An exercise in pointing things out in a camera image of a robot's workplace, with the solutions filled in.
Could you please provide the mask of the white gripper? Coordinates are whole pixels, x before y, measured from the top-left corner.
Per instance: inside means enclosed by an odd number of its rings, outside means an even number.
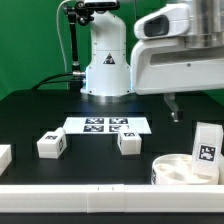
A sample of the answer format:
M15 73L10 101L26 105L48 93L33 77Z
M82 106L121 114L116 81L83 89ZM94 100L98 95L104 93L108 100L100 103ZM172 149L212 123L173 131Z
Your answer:
M183 111L175 92L224 88L224 46L187 49L181 38L138 41L131 54L132 86L139 95L164 94L175 122Z

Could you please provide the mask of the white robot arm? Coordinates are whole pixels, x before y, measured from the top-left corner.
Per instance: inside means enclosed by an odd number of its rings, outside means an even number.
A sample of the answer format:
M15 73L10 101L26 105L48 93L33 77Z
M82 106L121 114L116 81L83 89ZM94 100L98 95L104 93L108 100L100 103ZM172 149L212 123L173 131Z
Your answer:
M130 61L125 24L111 13L118 7L118 0L84 0L92 36L87 94L162 94L178 117L177 92L224 87L224 0L174 0L137 20Z

